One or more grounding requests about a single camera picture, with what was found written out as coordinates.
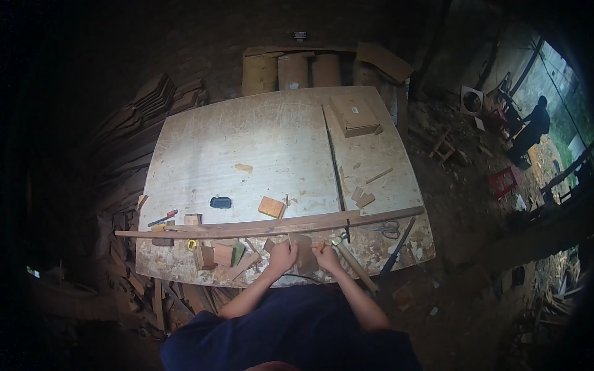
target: brick wall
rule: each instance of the brick wall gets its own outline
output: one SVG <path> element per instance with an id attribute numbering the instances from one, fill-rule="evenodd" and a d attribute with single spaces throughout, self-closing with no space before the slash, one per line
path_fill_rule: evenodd
<path id="1" fill-rule="evenodd" d="M 65 30 L 71 40 L 62 46 L 67 52 L 56 95 L 68 103 L 56 114 L 64 118 L 61 125 L 84 130 L 162 71 L 177 85 L 202 77 L 225 96 L 239 96 L 246 48 L 292 41 L 298 30 L 307 31 L 310 41 L 333 45 L 377 39 L 388 24 L 382 3 L 217 0 L 77 9 L 72 13 L 78 20 Z"/>

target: red plastic stool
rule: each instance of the red plastic stool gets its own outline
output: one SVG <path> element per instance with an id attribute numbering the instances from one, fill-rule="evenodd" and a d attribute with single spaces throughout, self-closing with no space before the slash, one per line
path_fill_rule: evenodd
<path id="1" fill-rule="evenodd" d="M 506 174 L 511 175 L 511 184 L 509 184 L 509 185 L 505 184 L 505 175 Z M 502 171 L 491 175 L 490 177 L 487 178 L 487 180 L 495 186 L 495 199 L 497 199 L 497 201 L 499 201 L 501 199 L 501 197 L 503 197 L 505 194 L 507 194 L 512 189 L 514 189 L 520 183 L 520 170 L 518 170 L 518 168 L 516 166 L 513 166 L 513 165 L 508 166 L 505 169 L 503 169 Z M 501 181 L 501 184 L 503 185 L 503 189 L 500 189 L 499 183 L 497 182 L 498 180 Z"/>

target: hand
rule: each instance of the hand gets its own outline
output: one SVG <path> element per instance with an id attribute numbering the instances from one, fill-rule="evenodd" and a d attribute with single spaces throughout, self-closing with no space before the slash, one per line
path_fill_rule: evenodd
<path id="1" fill-rule="evenodd" d="M 266 269 L 280 277 L 295 264 L 298 250 L 299 246 L 297 244 L 293 249 L 290 248 L 289 240 L 275 244 L 270 252 L 270 263 Z"/>
<path id="2" fill-rule="evenodd" d="M 332 274 L 336 274 L 342 270 L 340 266 L 340 262 L 338 260 L 338 254 L 332 248 L 332 245 L 326 246 L 322 252 L 320 252 L 317 248 L 312 247 L 312 252 L 315 255 L 315 258 L 318 260 L 318 265 L 328 272 Z"/>

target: green block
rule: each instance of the green block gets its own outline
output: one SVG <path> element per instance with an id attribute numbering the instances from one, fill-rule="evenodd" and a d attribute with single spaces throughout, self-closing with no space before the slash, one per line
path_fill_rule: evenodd
<path id="1" fill-rule="evenodd" d="M 241 257 L 244 255 L 245 246 L 243 243 L 237 241 L 231 246 L 233 248 L 233 264 L 232 267 L 239 264 Z"/>

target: workbench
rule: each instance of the workbench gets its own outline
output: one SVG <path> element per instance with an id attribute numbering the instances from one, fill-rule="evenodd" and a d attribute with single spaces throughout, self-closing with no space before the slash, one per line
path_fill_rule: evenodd
<path id="1" fill-rule="evenodd" d="M 328 106 L 328 98 L 359 93 L 383 127 L 383 132 L 345 138 Z M 336 157 L 335 177 L 330 143 Z M 381 178 L 365 181 L 392 167 Z M 339 179 L 346 210 L 357 210 L 351 199 L 357 186 L 373 193 L 375 201 L 361 209 L 371 215 L 423 206 L 410 160 L 380 95 L 374 87 L 324 87 L 276 91 L 242 97 L 178 113 L 166 119 L 148 168 L 140 211 L 139 231 L 147 224 L 178 209 L 172 218 L 184 223 L 184 215 L 200 213 L 204 224 L 268 220 L 258 212 L 263 196 L 288 202 L 283 218 L 340 211 Z M 232 200 L 231 208 L 210 206 L 212 197 Z M 400 222 L 400 234 L 410 220 Z M 380 232 L 351 227 L 347 248 L 369 275 L 377 275 L 398 240 Z M 342 230 L 310 233 L 314 243 L 339 236 Z M 275 242 L 285 236 L 269 237 Z M 136 272 L 150 277 L 190 284 L 246 287 L 268 265 L 263 249 L 266 237 L 252 237 L 260 261 L 235 280 L 226 279 L 227 267 L 196 271 L 187 241 L 176 239 L 173 247 L 158 247 L 150 239 L 136 241 Z M 211 240 L 202 240 L 210 245 Z M 410 235 L 392 270 L 435 258 L 435 245 L 426 213 L 416 216 Z M 341 257 L 341 263 L 356 275 Z M 288 273 L 297 274 L 293 267 Z M 323 270 L 312 275 L 333 282 Z M 284 276 L 273 287 L 309 284 L 311 280 Z"/>

